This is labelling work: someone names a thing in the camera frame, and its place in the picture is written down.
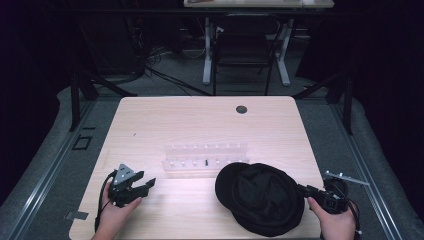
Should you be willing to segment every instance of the tabletop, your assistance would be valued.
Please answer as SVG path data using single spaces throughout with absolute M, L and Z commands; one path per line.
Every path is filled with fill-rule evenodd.
M 117 238 L 261 238 L 241 227 L 214 191 L 219 169 L 165 170 L 167 146 L 245 146 L 249 163 L 285 171 L 297 183 L 320 188 L 322 178 L 297 106 L 291 97 L 134 97 L 121 100 L 79 207 L 71 239 L 94 234 L 103 181 L 121 163 L 156 178 L 149 196 Z M 282 238 L 319 237 L 319 221 L 305 204 L 301 223 Z
M 184 0 L 185 7 L 207 8 L 332 8 L 332 0 Z

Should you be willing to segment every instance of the human hand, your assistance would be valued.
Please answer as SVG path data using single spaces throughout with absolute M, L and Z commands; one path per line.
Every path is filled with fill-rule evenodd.
M 352 240 L 355 237 L 356 223 L 350 208 L 340 214 L 329 214 L 315 201 L 308 198 L 309 207 L 318 217 L 325 240 Z
M 92 239 L 114 239 L 124 226 L 128 216 L 140 205 L 141 197 L 135 199 L 125 207 L 117 207 L 108 197 L 110 182 L 105 186 L 102 194 L 102 206 L 105 206 L 100 216 L 99 227 Z

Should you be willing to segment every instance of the clear plastic tray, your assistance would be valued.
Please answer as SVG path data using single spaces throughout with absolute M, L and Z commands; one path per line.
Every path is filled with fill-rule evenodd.
M 165 171 L 220 170 L 233 162 L 249 163 L 246 143 L 166 145 Z

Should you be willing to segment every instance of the small black object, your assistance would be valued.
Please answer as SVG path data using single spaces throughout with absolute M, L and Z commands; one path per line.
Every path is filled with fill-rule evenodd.
M 236 111 L 238 113 L 240 113 L 240 114 L 245 114 L 245 113 L 247 113 L 247 107 L 245 107 L 245 106 L 238 106 L 238 107 L 236 107 Z
M 328 213 L 339 214 L 346 212 L 349 205 L 347 202 L 348 199 L 344 197 L 346 196 L 345 192 L 340 193 L 339 191 L 343 190 L 341 190 L 338 185 L 344 186 L 343 189 L 347 193 L 346 184 L 339 179 L 324 180 L 324 188 L 326 191 L 319 190 L 310 185 L 305 187 L 298 184 L 297 186 L 298 192 L 305 198 L 312 197 Z
M 130 168 L 121 164 L 109 188 L 109 198 L 118 207 L 134 201 L 138 197 L 147 197 L 149 189 L 155 185 L 156 178 L 145 185 L 132 188 L 132 184 L 143 178 L 144 172 L 134 173 Z

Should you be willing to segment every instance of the black curtain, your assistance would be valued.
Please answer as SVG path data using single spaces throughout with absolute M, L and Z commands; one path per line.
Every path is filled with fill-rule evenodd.
M 0 6 L 1 204 L 54 124 L 56 95 L 69 86 L 74 69 L 66 53 L 81 53 L 81 62 L 93 66 L 72 20 L 45 14 L 44 4 L 24 0 Z M 71 37 L 76 44 L 66 44 Z
M 373 18 L 320 23 L 297 76 L 320 82 L 351 70 L 353 95 L 364 106 L 411 205 L 424 219 L 423 3 L 390 0 L 366 7 L 348 2 L 335 1 L 344 9 L 372 11 Z

